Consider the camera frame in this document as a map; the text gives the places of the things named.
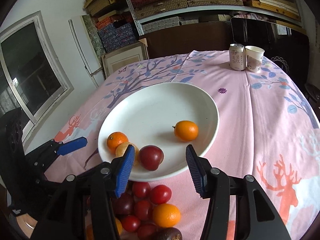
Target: paper cup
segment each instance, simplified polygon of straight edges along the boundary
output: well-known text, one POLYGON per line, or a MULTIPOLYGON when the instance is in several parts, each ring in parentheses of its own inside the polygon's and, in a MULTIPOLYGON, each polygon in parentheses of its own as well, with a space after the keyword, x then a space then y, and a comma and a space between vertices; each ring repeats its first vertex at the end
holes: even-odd
POLYGON ((245 46, 247 55, 247 68, 249 71, 259 73, 264 50, 255 46, 245 46))

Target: window frame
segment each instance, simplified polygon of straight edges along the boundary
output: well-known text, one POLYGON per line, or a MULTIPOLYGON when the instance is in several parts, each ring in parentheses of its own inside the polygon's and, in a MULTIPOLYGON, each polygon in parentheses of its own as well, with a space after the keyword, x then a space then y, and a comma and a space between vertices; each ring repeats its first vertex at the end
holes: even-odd
POLYGON ((57 55, 55 54, 55 51, 45 29, 40 11, 24 17, 23 19, 10 25, 8 28, 6 28, 0 33, 0 63, 12 93, 14 94, 22 110, 27 114, 28 118, 30 119, 30 121, 23 129, 22 141, 25 142, 26 139, 29 139, 31 137, 30 132, 32 132, 35 129, 35 127, 39 124, 39 122, 44 119, 46 114, 54 106, 57 107, 57 102, 63 100, 73 90, 73 86, 68 77, 66 76, 58 60, 57 55), (1 43, 4 40, 6 40, 8 37, 10 37, 18 30, 32 23, 34 23, 35 25, 38 39, 40 41, 44 54, 49 62, 49 65, 61 85, 61 87, 44 102, 44 104, 37 110, 37 112, 34 115, 30 112, 26 104, 23 102, 22 97, 20 96, 15 85, 13 84, 13 81, 10 77, 9 71, 4 60, 1 47, 1 43))

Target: purple flower print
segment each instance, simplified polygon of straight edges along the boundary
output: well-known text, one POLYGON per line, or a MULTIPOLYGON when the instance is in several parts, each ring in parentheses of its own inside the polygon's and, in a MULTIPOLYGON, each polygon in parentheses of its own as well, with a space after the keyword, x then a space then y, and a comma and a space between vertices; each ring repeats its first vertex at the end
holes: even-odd
POLYGON ((227 90, 226 90, 225 88, 219 88, 219 89, 218 89, 218 92, 219 92, 220 94, 225 94, 225 93, 227 92, 227 90))

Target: plate rim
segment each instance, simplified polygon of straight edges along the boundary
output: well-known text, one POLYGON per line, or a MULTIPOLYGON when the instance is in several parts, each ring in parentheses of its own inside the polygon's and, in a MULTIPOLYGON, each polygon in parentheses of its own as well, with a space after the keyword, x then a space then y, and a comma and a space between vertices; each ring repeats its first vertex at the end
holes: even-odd
MULTIPOLYGON (((204 149, 204 151, 203 151, 200 155, 198 155, 199 157, 203 157, 204 155, 207 154, 207 152, 210 150, 212 144, 214 143, 214 141, 215 141, 215 139, 216 139, 216 137, 217 137, 217 133, 218 133, 218 130, 219 130, 219 125, 220 125, 220 115, 219 115, 219 110, 218 110, 217 104, 216 104, 216 102, 214 101, 214 99, 209 95, 209 93, 207 93, 207 92, 206 92, 205 90, 203 90, 202 88, 200 88, 200 87, 198 87, 198 86, 196 86, 196 85, 193 85, 193 84, 180 83, 180 82, 162 82, 162 83, 158 83, 158 84, 153 84, 153 85, 147 86, 146 88, 140 89, 140 90, 132 93, 131 95, 133 95, 133 94, 135 94, 135 93, 137 93, 137 92, 140 92, 140 91, 142 91, 142 90, 144 90, 144 89, 148 89, 148 88, 150 88, 150 87, 153 87, 153 86, 161 86, 161 85, 177 84, 177 83, 180 84, 180 85, 192 86, 192 87, 195 87, 196 89, 201 90, 202 92, 204 92, 205 94, 207 94, 207 96, 209 96, 209 98, 211 99, 211 101, 213 102, 213 104, 214 104, 214 106, 215 106, 215 109, 216 109, 216 112, 217 112, 217 127, 216 127, 216 130, 215 130, 214 135, 213 135, 213 137, 212 137, 212 140, 210 141, 210 143, 208 144, 208 146, 204 149)), ((125 99, 129 98, 131 95, 129 95, 129 96, 127 96, 126 98, 122 99, 122 100, 108 113, 108 115, 109 115, 114 109, 116 109, 116 107, 119 106, 125 99)), ((104 119, 104 121, 103 121, 103 123, 102 123, 102 125, 101 125, 101 127, 100 127, 99 134, 98 134, 98 140, 97 140, 97 143, 98 143, 98 152, 99 152, 99 156, 100 156, 102 162, 106 162, 106 161, 103 160, 103 158, 102 158, 102 156, 101 156, 102 154, 100 153, 100 149, 99 149, 99 148, 100 148, 99 137, 100 137, 100 134, 101 134, 101 128, 103 127, 103 124, 105 123, 108 115, 105 117, 105 119, 104 119)), ((157 181, 157 180, 162 180, 162 179, 171 178, 171 177, 173 177, 173 176, 176 176, 176 175, 178 175, 178 174, 186 171, 187 169, 188 169, 188 165, 187 165, 186 167, 184 167, 184 168, 182 168, 182 169, 179 169, 178 171, 172 172, 172 173, 170 173, 170 174, 168 174, 168 175, 159 176, 159 177, 151 178, 151 179, 136 179, 136 178, 132 178, 132 177, 131 177, 131 174, 130 174, 129 180, 131 180, 131 181, 137 181, 137 182, 157 181)))

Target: white plate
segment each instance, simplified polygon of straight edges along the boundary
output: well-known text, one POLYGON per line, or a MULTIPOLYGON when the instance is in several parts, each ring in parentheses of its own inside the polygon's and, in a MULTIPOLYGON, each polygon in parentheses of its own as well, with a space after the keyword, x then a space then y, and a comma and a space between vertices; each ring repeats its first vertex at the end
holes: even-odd
POLYGON ((139 149, 156 145, 164 152, 164 160, 156 171, 137 165, 130 180, 153 181, 169 178, 185 171, 186 146, 191 143, 203 156, 210 149, 219 127, 218 108, 202 89, 185 83, 161 83, 143 88, 122 100, 106 117, 98 137, 102 161, 111 162, 114 155, 106 145, 108 136, 123 132, 139 149), (192 142, 181 142, 172 126, 182 120, 195 122, 199 135, 192 142))

